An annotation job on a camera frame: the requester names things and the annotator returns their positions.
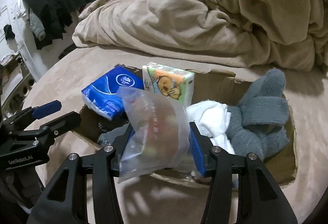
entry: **blue tissue pack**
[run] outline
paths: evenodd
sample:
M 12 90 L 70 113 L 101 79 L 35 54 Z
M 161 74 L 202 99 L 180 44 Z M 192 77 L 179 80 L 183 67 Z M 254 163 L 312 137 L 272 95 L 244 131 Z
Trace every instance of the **blue tissue pack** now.
M 82 98 L 88 108 L 112 120 L 124 112 L 122 99 L 116 93 L 120 86 L 143 89 L 143 81 L 138 76 L 116 66 L 82 90 Z

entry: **torn cardboard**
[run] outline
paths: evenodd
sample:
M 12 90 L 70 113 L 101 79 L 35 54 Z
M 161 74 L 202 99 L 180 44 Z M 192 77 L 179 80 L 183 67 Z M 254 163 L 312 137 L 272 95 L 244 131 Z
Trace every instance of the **torn cardboard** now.
M 141 69 L 131 67 L 126 68 L 136 73 L 139 77 L 142 77 Z M 193 72 L 195 72 L 195 88 L 192 104 L 204 100 L 214 100 L 234 106 L 243 97 L 251 85 L 251 82 L 238 79 L 233 72 L 226 70 L 212 70 L 208 73 Z M 101 133 L 101 130 L 98 127 L 98 122 L 104 118 L 97 115 L 86 106 L 83 107 L 80 114 L 82 118 L 81 126 L 75 130 L 75 133 L 88 142 L 91 147 L 100 149 L 100 146 L 96 144 Z M 113 122 L 112 125 L 113 128 L 118 127 L 116 126 L 117 123 Z M 295 180 L 297 173 L 296 157 L 294 153 L 296 129 L 291 108 L 290 116 L 285 128 L 287 137 L 290 140 L 289 145 L 278 154 L 265 160 L 266 167 L 282 188 L 292 183 Z M 156 178 L 175 182 L 177 184 L 187 186 L 198 185 L 198 183 L 190 183 L 189 179 L 186 179 L 180 173 L 174 171 L 156 172 L 155 176 Z

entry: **translucent plastic bag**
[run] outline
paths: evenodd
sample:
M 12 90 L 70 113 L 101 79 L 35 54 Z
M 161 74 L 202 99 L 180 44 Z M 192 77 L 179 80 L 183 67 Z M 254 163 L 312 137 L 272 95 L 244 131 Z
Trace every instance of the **translucent plastic bag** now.
M 120 87 L 125 112 L 135 130 L 120 161 L 120 180 L 180 164 L 189 149 L 186 109 L 177 100 L 132 87 Z

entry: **beige bed sheet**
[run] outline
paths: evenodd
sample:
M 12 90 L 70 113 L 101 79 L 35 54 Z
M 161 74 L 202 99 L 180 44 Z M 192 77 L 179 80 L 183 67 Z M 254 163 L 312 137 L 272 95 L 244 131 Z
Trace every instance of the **beige bed sheet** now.
M 24 107 L 40 106 L 52 100 L 62 102 L 62 110 L 42 120 L 35 121 L 28 129 L 50 121 L 72 110 L 79 112 L 84 103 L 81 89 L 93 82 L 117 63 L 141 67 L 149 62 L 190 68 L 208 72 L 228 69 L 238 78 L 255 80 L 267 67 L 251 69 L 224 67 L 184 60 L 154 57 L 127 48 L 107 47 L 76 49 L 60 60 L 36 83 Z M 286 98 L 294 112 L 297 130 L 298 174 L 295 182 L 283 189 L 299 223 L 311 213 L 328 185 L 328 80 L 317 69 L 310 72 L 284 70 L 287 79 Z M 73 133 L 56 139 L 50 148 L 50 161 L 38 166 L 37 172 L 47 184 L 63 160 L 72 152 L 89 155 L 95 152 Z M 139 224 L 198 224 L 204 210 L 208 190 L 174 185 L 149 176 L 133 178 L 117 184 L 117 195 L 124 223 Z M 88 193 L 89 222 L 92 215 L 92 194 Z M 230 223 L 237 213 L 237 196 L 233 195 Z

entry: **vinda logo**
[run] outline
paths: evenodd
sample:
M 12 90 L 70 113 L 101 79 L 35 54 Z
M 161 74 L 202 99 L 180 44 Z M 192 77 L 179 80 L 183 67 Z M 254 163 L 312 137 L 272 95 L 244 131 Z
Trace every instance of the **vinda logo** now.
M 25 156 L 23 158 L 16 158 L 14 160 L 9 160 L 8 163 L 10 165 L 13 165 L 13 164 L 21 163 L 21 162 L 28 161 L 28 160 L 31 160 L 31 159 L 33 159 L 33 156 L 28 155 L 28 156 Z
M 116 82 L 119 85 L 131 87 L 134 85 L 134 79 L 126 74 L 119 74 L 116 76 Z

